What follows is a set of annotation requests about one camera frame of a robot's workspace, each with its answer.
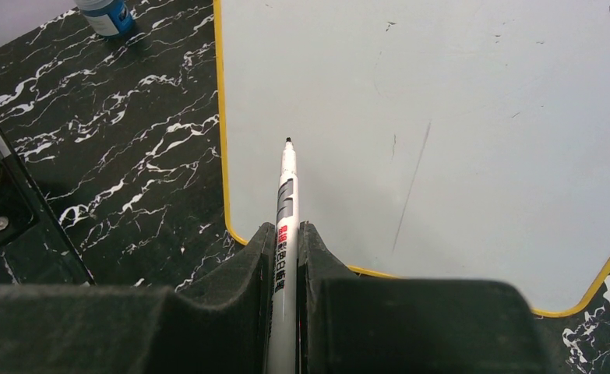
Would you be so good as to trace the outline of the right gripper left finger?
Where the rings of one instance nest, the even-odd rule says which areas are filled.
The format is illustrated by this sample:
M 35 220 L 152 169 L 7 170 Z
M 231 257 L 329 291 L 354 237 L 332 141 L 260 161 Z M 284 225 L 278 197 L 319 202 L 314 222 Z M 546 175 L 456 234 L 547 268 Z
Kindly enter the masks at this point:
M 177 292 L 0 286 L 0 373 L 259 373 L 275 227 Z

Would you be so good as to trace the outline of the white black whiteboard marker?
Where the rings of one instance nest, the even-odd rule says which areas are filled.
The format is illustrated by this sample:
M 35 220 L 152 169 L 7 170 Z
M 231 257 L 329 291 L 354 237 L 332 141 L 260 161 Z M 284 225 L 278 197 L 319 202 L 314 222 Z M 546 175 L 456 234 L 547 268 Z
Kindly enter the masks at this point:
M 293 141 L 288 137 L 282 153 L 277 193 L 276 248 L 266 373 L 296 373 L 298 369 L 299 226 L 297 156 Z

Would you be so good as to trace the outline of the yellow framed whiteboard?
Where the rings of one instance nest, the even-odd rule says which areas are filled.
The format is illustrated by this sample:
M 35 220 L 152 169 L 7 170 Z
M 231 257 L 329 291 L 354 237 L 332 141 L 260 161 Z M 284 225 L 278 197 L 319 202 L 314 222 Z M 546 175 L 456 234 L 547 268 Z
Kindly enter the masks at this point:
M 610 306 L 610 1 L 216 1 L 224 219 L 300 218 L 363 273 Z

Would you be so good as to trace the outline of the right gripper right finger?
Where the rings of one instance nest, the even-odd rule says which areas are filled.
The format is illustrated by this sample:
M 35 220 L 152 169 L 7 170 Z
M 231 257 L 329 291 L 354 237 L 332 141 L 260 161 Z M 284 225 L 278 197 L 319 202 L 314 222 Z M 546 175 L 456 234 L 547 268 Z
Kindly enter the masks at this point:
M 551 373 L 519 291 L 493 280 L 360 277 L 304 223 L 304 373 Z

